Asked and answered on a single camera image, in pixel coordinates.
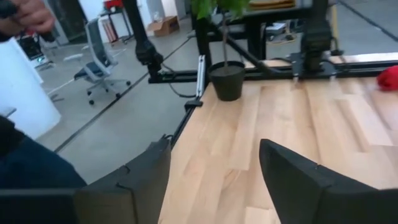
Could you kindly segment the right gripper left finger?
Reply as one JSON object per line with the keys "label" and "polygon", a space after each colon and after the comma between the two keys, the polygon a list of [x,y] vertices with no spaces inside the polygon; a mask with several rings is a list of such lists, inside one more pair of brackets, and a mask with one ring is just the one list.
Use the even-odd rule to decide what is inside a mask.
{"label": "right gripper left finger", "polygon": [[157,224],[169,181],[170,140],[80,189],[0,190],[0,224]]}

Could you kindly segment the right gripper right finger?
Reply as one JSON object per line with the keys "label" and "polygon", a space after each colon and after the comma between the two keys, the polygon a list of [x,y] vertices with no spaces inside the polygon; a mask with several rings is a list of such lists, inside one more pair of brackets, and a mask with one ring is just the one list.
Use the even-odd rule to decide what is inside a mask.
{"label": "right gripper right finger", "polygon": [[259,162],[281,224],[398,224],[398,189],[375,189],[269,139]]}

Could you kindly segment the red gardening glove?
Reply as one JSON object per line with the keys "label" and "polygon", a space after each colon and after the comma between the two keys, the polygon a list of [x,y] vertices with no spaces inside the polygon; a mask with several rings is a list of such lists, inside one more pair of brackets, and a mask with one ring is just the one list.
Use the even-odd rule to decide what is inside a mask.
{"label": "red gardening glove", "polygon": [[382,91],[398,90],[398,65],[382,71],[377,77],[377,84]]}

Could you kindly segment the person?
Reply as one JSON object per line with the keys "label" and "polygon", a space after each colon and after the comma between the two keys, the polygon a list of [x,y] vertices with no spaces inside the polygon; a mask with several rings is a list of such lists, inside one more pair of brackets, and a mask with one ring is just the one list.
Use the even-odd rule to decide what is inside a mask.
{"label": "person", "polygon": [[65,159],[0,116],[0,189],[80,188],[86,182]]}

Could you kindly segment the green potted plant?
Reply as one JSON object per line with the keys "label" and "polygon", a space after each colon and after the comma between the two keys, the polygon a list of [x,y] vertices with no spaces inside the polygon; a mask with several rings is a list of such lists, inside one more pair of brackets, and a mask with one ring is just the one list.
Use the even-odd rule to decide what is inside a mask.
{"label": "green potted plant", "polygon": [[205,55],[210,54],[208,30],[211,26],[211,16],[215,8],[221,10],[221,27],[215,28],[215,33],[222,36],[223,61],[208,67],[217,97],[221,101],[235,101],[241,97],[244,80],[243,63],[228,60],[227,41],[228,25],[226,13],[232,19],[243,15],[250,0],[191,0],[192,14],[195,16],[195,33],[198,49]]}

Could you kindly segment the grey office chair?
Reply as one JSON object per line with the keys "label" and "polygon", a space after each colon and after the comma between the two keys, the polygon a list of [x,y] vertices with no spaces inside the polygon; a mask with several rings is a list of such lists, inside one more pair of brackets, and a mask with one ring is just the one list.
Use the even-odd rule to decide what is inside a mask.
{"label": "grey office chair", "polygon": [[86,89],[88,96],[88,103],[94,105],[93,93],[96,89],[102,88],[105,92],[113,92],[118,99],[121,97],[121,92],[118,91],[114,85],[116,83],[124,83],[126,86],[131,86],[132,83],[125,79],[112,79],[112,69],[118,65],[118,61],[106,49],[100,34],[98,25],[99,19],[93,19],[86,23],[85,30],[88,39],[88,49],[92,58],[91,62],[82,63],[83,54],[72,55],[65,60],[76,60],[82,65],[82,69],[74,74],[75,81],[83,79],[92,84]]}

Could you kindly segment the white rounded pillar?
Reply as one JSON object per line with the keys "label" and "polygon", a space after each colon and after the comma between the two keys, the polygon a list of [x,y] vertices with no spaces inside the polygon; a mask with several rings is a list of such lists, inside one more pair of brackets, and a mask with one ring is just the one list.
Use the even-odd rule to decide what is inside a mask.
{"label": "white rounded pillar", "polygon": [[41,83],[15,39],[0,43],[0,115],[33,139],[50,131],[61,118]]}

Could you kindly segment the cardboard box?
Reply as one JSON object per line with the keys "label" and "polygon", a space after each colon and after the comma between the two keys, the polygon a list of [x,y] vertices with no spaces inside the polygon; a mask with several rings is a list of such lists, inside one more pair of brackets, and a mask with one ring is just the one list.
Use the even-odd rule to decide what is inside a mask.
{"label": "cardboard box", "polygon": [[147,31],[153,32],[156,37],[163,37],[180,30],[177,16],[167,16],[160,22],[148,25]]}

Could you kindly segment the black handheld object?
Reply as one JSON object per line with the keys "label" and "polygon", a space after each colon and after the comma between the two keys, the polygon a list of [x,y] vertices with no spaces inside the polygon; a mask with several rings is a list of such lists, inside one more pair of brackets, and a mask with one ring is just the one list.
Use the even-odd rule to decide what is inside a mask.
{"label": "black handheld object", "polygon": [[40,34],[40,37],[45,41],[45,42],[55,42],[56,37],[54,36],[53,31],[48,31]]}

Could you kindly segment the black side table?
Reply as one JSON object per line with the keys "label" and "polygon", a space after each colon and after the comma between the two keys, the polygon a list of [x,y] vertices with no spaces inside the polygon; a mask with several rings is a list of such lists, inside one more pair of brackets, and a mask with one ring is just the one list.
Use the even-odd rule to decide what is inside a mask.
{"label": "black side table", "polygon": [[292,8],[253,11],[248,7],[248,11],[244,13],[241,22],[245,26],[248,50],[257,59],[266,59],[266,43],[262,38],[262,25],[308,17],[312,7],[312,0],[295,1],[295,7]]}

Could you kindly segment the red box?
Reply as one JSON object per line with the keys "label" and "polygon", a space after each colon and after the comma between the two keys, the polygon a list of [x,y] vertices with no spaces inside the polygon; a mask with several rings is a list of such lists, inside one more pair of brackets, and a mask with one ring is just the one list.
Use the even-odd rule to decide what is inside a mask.
{"label": "red box", "polygon": [[122,9],[124,7],[123,0],[104,0],[103,4],[107,10],[111,10],[112,8]]}

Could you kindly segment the stacked wooden boards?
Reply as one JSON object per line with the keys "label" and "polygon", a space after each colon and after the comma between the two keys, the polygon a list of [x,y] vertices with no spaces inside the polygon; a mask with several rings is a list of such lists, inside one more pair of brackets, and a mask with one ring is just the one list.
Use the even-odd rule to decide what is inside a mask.
{"label": "stacked wooden boards", "polygon": [[295,0],[250,0],[249,8],[253,11],[285,9],[295,7]]}

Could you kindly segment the person's hand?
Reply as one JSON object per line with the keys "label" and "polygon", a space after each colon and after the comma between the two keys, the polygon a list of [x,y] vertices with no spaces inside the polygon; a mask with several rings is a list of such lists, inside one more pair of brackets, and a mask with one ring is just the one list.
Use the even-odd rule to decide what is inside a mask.
{"label": "person's hand", "polygon": [[43,0],[0,0],[0,42],[25,30],[52,31],[55,18]]}

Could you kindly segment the black aluminium table frame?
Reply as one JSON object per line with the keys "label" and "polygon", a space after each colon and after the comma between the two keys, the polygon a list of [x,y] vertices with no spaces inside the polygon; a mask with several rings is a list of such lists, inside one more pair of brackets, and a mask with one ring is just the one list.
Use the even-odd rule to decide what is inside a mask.
{"label": "black aluminium table frame", "polygon": [[[337,55],[327,57],[329,61],[334,63],[336,75],[331,78],[364,78],[375,77],[383,70],[398,65],[398,52],[378,53],[378,54],[361,54],[361,55]],[[279,65],[272,65],[272,62],[281,61]],[[245,64],[246,81],[264,81],[264,80],[293,80],[292,59],[288,58],[264,60],[261,66],[251,63]],[[181,72],[164,72],[161,73],[159,83],[197,83],[197,70],[181,71]],[[306,78],[306,79],[326,79],[326,78]],[[208,86],[208,77],[205,75],[205,90]],[[173,135],[170,135],[170,143],[172,146],[178,141],[187,122],[189,121],[195,108],[200,106],[201,97],[193,96],[192,101],[185,104],[185,116],[183,117],[178,128]]]}

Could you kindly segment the silver aluminium bracket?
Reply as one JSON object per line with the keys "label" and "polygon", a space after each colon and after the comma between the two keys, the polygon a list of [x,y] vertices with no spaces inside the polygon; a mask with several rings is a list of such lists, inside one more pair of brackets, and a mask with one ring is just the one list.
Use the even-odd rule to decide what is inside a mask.
{"label": "silver aluminium bracket", "polygon": [[196,97],[202,97],[205,90],[205,75],[206,75],[206,61],[205,56],[200,55],[198,58],[198,70],[197,70],[197,89]]}

